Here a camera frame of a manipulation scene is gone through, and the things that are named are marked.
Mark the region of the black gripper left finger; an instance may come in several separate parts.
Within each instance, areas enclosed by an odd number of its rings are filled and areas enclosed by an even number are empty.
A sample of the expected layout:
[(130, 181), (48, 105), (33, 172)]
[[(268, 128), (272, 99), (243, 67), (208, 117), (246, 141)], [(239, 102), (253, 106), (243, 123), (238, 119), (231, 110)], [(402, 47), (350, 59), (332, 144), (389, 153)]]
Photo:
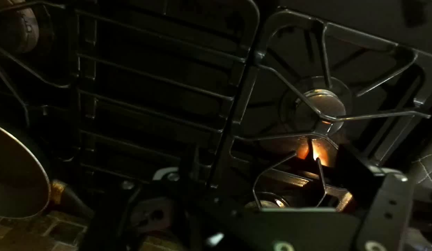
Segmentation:
[(112, 187), (95, 211), (81, 251), (186, 251), (179, 185), (171, 181)]

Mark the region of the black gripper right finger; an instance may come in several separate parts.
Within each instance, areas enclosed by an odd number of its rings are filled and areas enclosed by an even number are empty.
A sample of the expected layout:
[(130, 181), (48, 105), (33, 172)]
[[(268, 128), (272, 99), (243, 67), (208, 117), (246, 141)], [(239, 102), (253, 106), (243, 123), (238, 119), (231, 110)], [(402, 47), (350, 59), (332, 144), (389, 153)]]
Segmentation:
[(385, 177), (356, 237), (356, 251), (402, 251), (415, 187), (402, 173)]

